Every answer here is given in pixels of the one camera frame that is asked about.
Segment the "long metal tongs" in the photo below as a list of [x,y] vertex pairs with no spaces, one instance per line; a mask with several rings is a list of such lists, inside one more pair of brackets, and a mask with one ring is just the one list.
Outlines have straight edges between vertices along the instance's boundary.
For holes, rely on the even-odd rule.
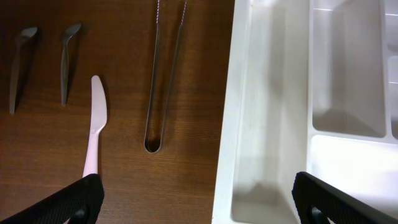
[[188,1],[184,0],[182,2],[182,12],[177,27],[173,57],[170,66],[170,74],[165,77],[159,76],[161,49],[161,3],[161,0],[156,1],[154,58],[152,63],[149,103],[144,132],[144,148],[150,154],[155,154],[158,152],[162,148],[164,141],[167,119],[169,115],[170,99],[174,88],[175,74],[180,53],[180,43],[183,36]]

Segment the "pink plastic knife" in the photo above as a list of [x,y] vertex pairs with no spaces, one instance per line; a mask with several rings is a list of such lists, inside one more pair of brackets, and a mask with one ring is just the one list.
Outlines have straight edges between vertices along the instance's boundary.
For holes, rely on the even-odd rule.
[[98,174],[98,141],[101,130],[106,125],[107,111],[104,89],[99,76],[91,78],[91,121],[88,149],[83,177]]

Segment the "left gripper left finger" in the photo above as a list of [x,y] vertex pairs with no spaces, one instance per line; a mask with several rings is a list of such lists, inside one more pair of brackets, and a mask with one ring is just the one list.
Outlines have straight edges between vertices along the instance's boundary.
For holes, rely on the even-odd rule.
[[100,175],[90,174],[1,223],[95,224],[104,200]]

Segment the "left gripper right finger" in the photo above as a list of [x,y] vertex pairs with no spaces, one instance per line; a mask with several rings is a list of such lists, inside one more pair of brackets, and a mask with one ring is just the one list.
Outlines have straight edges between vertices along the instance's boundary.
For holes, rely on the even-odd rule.
[[302,224],[397,224],[397,219],[307,173],[295,176],[292,196]]

